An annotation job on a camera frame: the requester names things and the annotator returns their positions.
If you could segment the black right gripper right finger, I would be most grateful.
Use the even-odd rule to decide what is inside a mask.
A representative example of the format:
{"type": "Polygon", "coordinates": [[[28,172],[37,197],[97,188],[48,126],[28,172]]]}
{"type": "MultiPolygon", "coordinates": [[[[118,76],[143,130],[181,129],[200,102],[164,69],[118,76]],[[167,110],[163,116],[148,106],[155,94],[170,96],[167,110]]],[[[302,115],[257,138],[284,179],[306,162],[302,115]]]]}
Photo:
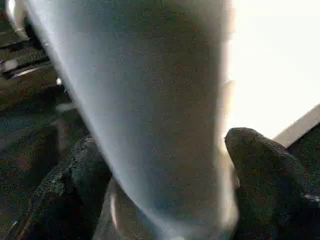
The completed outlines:
{"type": "Polygon", "coordinates": [[[224,141],[239,179],[235,239],[319,239],[319,174],[254,129],[231,128],[224,141]]]}

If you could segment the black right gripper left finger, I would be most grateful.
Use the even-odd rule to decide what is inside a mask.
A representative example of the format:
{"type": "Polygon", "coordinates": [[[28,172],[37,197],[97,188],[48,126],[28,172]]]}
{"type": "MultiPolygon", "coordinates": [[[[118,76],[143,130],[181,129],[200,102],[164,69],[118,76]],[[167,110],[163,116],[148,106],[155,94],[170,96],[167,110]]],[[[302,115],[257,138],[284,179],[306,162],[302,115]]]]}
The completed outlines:
{"type": "Polygon", "coordinates": [[[35,190],[23,239],[92,239],[111,177],[95,139],[80,139],[35,190]]]}

